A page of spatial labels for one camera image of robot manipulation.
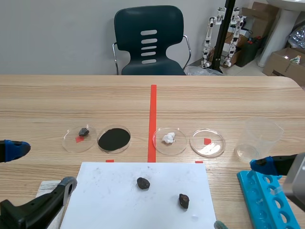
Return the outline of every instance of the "glass beaker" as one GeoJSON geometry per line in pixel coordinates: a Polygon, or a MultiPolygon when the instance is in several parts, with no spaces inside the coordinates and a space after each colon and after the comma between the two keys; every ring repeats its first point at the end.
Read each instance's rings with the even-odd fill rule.
{"type": "Polygon", "coordinates": [[[264,158],[281,139],[283,132],[281,127],[267,118],[250,118],[238,140],[235,152],[246,162],[264,158]]]}

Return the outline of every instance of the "red square sticker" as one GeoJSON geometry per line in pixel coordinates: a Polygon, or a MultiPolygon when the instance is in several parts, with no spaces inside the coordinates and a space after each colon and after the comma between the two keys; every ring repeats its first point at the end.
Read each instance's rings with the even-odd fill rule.
{"type": "Polygon", "coordinates": [[[82,142],[84,140],[83,136],[78,136],[75,138],[76,143],[82,142]]]}
{"type": "Polygon", "coordinates": [[[205,145],[209,145],[210,143],[212,143],[211,139],[209,139],[209,138],[204,139],[204,144],[205,145]]]}

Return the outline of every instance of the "empty petri dish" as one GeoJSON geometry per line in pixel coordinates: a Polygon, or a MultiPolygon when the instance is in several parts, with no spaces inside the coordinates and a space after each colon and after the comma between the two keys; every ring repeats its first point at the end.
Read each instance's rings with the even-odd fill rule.
{"type": "Polygon", "coordinates": [[[117,154],[128,148],[131,141],[130,131],[122,125],[110,125],[97,137],[99,148],[108,154],[117,154]]]}
{"type": "Polygon", "coordinates": [[[90,149],[96,139],[96,130],[89,126],[83,125],[67,130],[62,138],[62,146],[71,153],[80,153],[90,149]],[[86,136],[79,136],[82,128],[86,128],[89,133],[86,136]]]}
{"type": "Polygon", "coordinates": [[[224,138],[211,129],[196,130],[190,138],[192,149],[201,156],[217,157],[224,152],[224,138]]]}
{"type": "Polygon", "coordinates": [[[179,128],[159,128],[156,130],[152,138],[154,147],[160,153],[166,155],[177,155],[182,153],[187,144],[186,136],[179,128]],[[163,137],[168,133],[175,133],[175,138],[171,144],[162,142],[163,137]]]}

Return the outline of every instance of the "sink pedestal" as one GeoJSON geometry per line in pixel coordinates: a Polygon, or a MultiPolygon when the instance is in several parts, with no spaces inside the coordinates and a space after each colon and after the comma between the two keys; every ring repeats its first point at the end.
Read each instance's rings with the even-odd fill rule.
{"type": "Polygon", "coordinates": [[[300,11],[283,10],[257,65],[264,68],[271,53],[284,48],[300,11]]]}

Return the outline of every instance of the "green chair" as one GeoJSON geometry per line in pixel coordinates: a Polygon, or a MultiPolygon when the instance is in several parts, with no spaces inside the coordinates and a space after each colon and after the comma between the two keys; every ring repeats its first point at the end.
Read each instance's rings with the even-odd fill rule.
{"type": "Polygon", "coordinates": [[[175,6],[144,6],[120,10],[114,17],[116,43],[112,45],[116,72],[119,74],[115,45],[130,53],[130,62],[122,75],[185,75],[191,58],[191,47],[183,34],[183,15],[175,6]],[[182,69],[166,56],[168,47],[183,37],[189,48],[189,59],[182,69]]]}

